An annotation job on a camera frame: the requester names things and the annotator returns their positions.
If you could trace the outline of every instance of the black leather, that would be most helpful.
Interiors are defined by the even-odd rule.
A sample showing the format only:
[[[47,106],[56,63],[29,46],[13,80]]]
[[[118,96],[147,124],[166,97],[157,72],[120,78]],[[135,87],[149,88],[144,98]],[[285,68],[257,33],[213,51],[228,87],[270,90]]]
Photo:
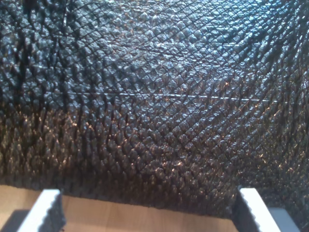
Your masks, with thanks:
[[[0,182],[309,221],[308,1],[0,1]]]

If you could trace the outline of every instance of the scaled texture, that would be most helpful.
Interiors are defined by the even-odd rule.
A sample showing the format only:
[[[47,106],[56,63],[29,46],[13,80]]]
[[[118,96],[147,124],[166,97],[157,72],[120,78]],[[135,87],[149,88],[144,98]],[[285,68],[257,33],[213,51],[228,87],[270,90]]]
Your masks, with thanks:
[[[309,230],[309,2],[1,0],[0,183]]]

